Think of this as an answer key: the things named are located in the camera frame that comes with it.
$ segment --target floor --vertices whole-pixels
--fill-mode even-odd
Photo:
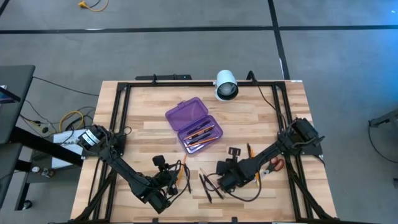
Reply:
[[[117,0],[98,13],[78,8],[78,2],[10,0],[0,16],[0,30],[272,26],[269,1],[265,0]],[[279,26],[331,29],[281,29],[285,53],[281,58],[288,73],[284,69],[282,74],[281,49],[273,30],[0,34],[0,65],[33,64],[35,76],[90,93],[98,93],[103,80],[133,80],[154,73],[214,79],[218,71],[229,69],[243,79],[253,70],[258,79],[289,75],[303,80],[315,126],[326,136],[324,160],[338,216],[395,223],[398,189],[392,178],[398,177],[398,165],[373,150],[368,120],[398,106],[398,29],[337,30],[334,26],[398,24],[398,2],[273,2]],[[27,99],[51,121],[58,121],[66,111],[96,105],[95,97],[38,80],[32,82]],[[38,119],[28,104],[22,114]],[[21,121],[18,125],[30,130]],[[398,161],[396,132],[384,125],[371,134],[376,147]],[[21,156],[27,159],[30,153],[26,149]],[[0,223],[69,219],[77,182],[35,184],[28,193],[34,207],[15,212],[22,176],[13,177]]]

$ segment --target scissors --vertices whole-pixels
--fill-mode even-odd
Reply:
[[[263,179],[267,174],[275,171],[278,172],[280,171],[285,165],[285,161],[283,159],[278,159],[278,157],[274,157],[269,161],[269,165],[267,169],[260,174],[260,178]]]

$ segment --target purple pencil case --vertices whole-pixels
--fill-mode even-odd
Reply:
[[[206,106],[203,102],[194,97],[191,100],[179,103],[175,108],[166,112],[166,118],[169,121],[174,131],[177,131],[178,139],[187,153],[193,154],[208,147],[210,144],[217,142],[223,135],[223,130],[220,128],[214,117],[208,114]],[[213,126],[210,131],[203,133],[193,139],[184,140],[184,138],[195,134],[198,131],[204,130]],[[202,144],[187,147],[188,143],[198,140],[205,141],[207,139],[216,138],[215,140],[204,142]]]

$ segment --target white camera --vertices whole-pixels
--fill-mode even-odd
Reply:
[[[238,95],[238,83],[229,70],[222,70],[217,74],[215,85],[217,100],[228,101]]]

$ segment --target wooden tabletop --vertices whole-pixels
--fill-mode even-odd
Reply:
[[[103,82],[94,117],[95,124],[109,127],[116,85],[116,81]],[[312,121],[303,83],[286,81],[286,86],[293,118],[307,118]],[[273,104],[271,88],[264,86],[261,90]],[[227,153],[229,147],[242,149],[241,157],[247,158],[247,142],[257,154],[276,140],[279,130],[276,113],[262,99],[256,87],[239,87],[238,96],[229,102],[216,100],[213,87],[132,88],[126,120],[126,126],[132,128],[132,133],[127,136],[123,159],[133,169],[146,175],[157,173],[157,168],[152,163],[154,156],[163,155],[170,164],[178,159],[182,160],[185,152],[177,140],[176,132],[167,122],[165,112],[179,102],[195,96],[203,101],[209,114],[220,124],[224,135],[203,152],[187,157],[187,165],[191,170],[192,194],[186,191],[171,207],[158,215],[149,204],[139,201],[131,193],[127,182],[118,176],[111,221],[151,222],[155,217],[159,217],[160,222],[230,222],[231,217],[237,217],[241,222],[294,221],[285,168],[280,172],[271,173],[262,181],[261,194],[253,202],[242,202],[230,196],[222,200],[211,192],[211,204],[198,178],[199,168],[207,173],[215,172],[217,161],[224,161],[230,157]],[[279,93],[279,101],[282,104],[281,96]],[[121,114],[123,99],[122,95],[118,117]],[[313,156],[302,156],[302,160],[309,191],[324,210],[335,217],[336,212],[323,164]],[[71,218],[77,217],[87,206],[96,161],[97,158],[94,157],[84,161]],[[94,192],[98,186],[100,168],[101,165]],[[185,184],[186,181],[183,179],[179,188],[182,189]],[[237,188],[234,194],[252,198],[257,194],[257,190],[255,183],[249,183],[241,189]],[[104,217],[107,197],[106,192],[101,204],[100,218]],[[298,197],[304,217],[301,193]]]

